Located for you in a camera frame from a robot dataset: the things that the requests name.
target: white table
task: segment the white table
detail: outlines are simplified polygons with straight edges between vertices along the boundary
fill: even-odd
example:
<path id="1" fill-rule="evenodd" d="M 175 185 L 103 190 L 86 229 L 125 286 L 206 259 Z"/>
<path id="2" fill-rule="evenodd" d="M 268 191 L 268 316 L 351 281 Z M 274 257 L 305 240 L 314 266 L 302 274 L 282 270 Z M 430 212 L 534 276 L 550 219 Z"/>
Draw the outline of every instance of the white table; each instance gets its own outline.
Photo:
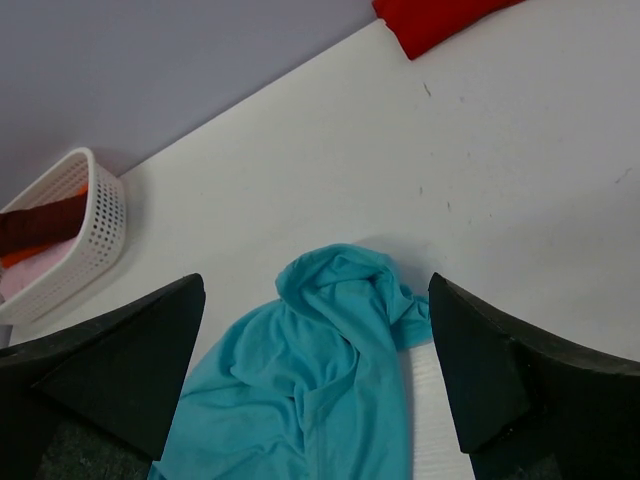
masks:
<path id="1" fill-rule="evenodd" d="M 372 24 L 126 174 L 120 262 L 13 343 L 200 272 L 197 362 L 289 261 L 355 242 L 640 360 L 639 24 L 531 0 L 414 63 Z M 415 476 L 470 479 L 433 346 L 412 357 Z"/>

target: laundry basket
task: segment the laundry basket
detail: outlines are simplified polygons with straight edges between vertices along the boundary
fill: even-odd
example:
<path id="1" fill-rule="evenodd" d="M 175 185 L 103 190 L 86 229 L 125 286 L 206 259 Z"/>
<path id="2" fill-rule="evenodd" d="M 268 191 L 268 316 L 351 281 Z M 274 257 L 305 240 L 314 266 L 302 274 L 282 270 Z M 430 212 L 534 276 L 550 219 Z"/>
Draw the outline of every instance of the laundry basket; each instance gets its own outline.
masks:
<path id="1" fill-rule="evenodd" d="M 118 259 L 127 225 L 124 188 L 120 180 L 96 163 L 88 148 L 70 152 L 2 212 L 63 200 L 87 184 L 84 223 L 73 247 L 55 267 L 0 305 L 0 324 L 33 322 Z"/>

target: pink cloth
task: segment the pink cloth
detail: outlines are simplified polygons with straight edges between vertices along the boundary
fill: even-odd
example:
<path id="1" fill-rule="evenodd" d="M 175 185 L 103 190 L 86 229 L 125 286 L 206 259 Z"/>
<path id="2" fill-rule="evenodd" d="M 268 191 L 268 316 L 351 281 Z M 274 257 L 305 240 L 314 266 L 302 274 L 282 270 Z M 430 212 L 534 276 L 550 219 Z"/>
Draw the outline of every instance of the pink cloth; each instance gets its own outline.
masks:
<path id="1" fill-rule="evenodd" d="M 73 247 L 76 239 L 58 243 L 42 253 L 8 268 L 0 278 L 0 295 L 5 301 L 20 293 L 42 275 L 55 267 Z"/>

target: blue cloth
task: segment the blue cloth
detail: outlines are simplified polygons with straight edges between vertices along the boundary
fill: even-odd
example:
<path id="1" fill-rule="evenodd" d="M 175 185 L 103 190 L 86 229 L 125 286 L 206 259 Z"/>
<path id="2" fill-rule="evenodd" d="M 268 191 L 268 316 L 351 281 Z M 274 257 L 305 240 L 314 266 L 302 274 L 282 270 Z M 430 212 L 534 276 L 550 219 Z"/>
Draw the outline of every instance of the blue cloth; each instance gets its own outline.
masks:
<path id="1" fill-rule="evenodd" d="M 396 350 L 431 338 L 429 304 L 392 260 L 350 245 L 282 272 L 185 382 L 152 480 L 406 479 Z"/>

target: orange cloth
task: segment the orange cloth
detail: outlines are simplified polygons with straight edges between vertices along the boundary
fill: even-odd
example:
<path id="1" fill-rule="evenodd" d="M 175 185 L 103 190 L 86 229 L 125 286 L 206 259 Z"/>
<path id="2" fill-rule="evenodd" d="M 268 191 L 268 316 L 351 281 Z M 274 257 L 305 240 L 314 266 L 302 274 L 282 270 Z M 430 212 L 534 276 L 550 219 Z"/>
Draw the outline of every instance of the orange cloth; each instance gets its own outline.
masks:
<path id="1" fill-rule="evenodd" d="M 89 191 L 89 185 L 85 184 L 82 188 L 80 188 L 80 190 L 78 190 L 75 196 L 82 196 L 86 194 L 88 191 Z M 38 255 L 44 252 L 45 250 L 47 250 L 48 248 L 51 248 L 54 245 L 56 245 L 56 243 L 49 243 L 47 245 L 40 245 L 37 247 L 25 248 L 24 250 L 8 253 L 0 257 L 0 266 L 4 268 L 13 267 L 14 265 L 20 263 L 21 261 L 26 260 L 27 258 L 31 258 L 35 255 Z"/>

